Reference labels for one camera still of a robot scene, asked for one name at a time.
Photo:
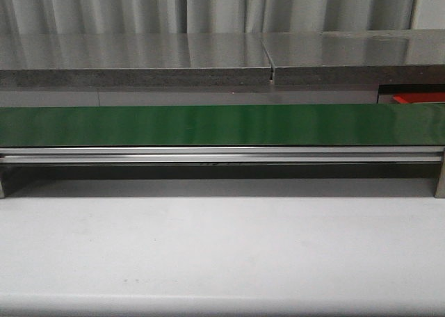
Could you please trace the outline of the grey stone counter slab left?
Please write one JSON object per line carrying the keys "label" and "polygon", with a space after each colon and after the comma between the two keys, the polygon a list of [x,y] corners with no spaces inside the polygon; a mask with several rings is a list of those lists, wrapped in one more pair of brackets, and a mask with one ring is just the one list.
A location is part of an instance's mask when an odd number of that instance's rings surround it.
{"label": "grey stone counter slab left", "polygon": [[264,86],[271,73],[252,34],[1,36],[3,88]]}

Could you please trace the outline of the grey stone counter slab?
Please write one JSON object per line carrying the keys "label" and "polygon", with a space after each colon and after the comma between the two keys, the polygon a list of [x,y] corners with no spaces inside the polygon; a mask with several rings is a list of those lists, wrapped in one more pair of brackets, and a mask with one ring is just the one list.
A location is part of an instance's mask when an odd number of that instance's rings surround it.
{"label": "grey stone counter slab", "polygon": [[252,34],[1,36],[3,88],[264,86],[271,73]]}
{"label": "grey stone counter slab", "polygon": [[444,83],[444,30],[266,33],[277,86]]}

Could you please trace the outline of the green conveyor belt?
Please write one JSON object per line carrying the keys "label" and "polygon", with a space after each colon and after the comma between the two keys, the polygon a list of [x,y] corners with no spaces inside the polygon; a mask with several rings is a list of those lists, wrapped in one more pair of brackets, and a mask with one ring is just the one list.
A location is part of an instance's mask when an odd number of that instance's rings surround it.
{"label": "green conveyor belt", "polygon": [[4,147],[443,144],[443,104],[1,109]]}

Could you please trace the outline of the grey stone counter slab right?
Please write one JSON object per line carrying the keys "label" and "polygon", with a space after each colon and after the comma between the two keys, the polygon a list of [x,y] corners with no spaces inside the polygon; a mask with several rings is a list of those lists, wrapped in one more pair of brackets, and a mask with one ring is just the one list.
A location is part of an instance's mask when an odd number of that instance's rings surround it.
{"label": "grey stone counter slab right", "polygon": [[266,33],[277,86],[444,83],[444,30]]}

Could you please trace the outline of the red plastic tray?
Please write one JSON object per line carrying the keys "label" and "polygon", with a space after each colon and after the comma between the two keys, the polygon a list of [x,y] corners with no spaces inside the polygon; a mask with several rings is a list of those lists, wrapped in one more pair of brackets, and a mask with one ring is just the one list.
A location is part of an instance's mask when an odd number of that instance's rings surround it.
{"label": "red plastic tray", "polygon": [[445,92],[406,92],[392,98],[399,104],[444,104]]}

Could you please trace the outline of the right conveyor support leg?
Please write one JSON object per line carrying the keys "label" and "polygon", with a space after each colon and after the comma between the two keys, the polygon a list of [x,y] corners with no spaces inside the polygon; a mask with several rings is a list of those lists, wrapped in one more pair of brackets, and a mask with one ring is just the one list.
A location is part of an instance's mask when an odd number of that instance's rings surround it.
{"label": "right conveyor support leg", "polygon": [[439,178],[435,189],[435,198],[445,198],[445,162],[441,164]]}

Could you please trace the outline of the conveyor support leg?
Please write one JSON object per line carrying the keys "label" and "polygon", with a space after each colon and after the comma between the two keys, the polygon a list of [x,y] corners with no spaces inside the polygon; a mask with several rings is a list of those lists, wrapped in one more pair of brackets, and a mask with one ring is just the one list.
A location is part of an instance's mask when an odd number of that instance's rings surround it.
{"label": "conveyor support leg", "polygon": [[441,164],[439,178],[435,189],[435,198],[445,198],[445,162]]}
{"label": "conveyor support leg", "polygon": [[0,174],[1,199],[13,193],[13,185],[11,180],[13,173],[14,173],[14,168],[8,166],[1,166],[1,174]]}

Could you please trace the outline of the left conveyor support leg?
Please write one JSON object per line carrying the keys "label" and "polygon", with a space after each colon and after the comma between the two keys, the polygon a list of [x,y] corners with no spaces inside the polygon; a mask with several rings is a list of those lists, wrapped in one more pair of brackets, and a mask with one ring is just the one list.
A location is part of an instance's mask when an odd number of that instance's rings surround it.
{"label": "left conveyor support leg", "polygon": [[13,185],[11,180],[13,173],[14,173],[14,168],[8,166],[1,166],[1,174],[0,174],[1,199],[13,193]]}

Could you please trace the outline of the grey pleated curtain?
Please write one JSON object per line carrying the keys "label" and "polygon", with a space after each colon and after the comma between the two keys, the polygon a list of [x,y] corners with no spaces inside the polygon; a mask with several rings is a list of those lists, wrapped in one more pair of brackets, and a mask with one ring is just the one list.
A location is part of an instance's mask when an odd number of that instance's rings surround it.
{"label": "grey pleated curtain", "polygon": [[3,34],[408,29],[415,0],[1,0]]}

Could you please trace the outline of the aluminium conveyor frame rail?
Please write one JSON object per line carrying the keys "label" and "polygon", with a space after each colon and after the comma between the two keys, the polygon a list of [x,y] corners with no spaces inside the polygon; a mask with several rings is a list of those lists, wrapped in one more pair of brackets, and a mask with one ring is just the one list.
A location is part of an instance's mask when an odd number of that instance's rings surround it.
{"label": "aluminium conveyor frame rail", "polygon": [[438,163],[443,146],[2,147],[5,165]]}

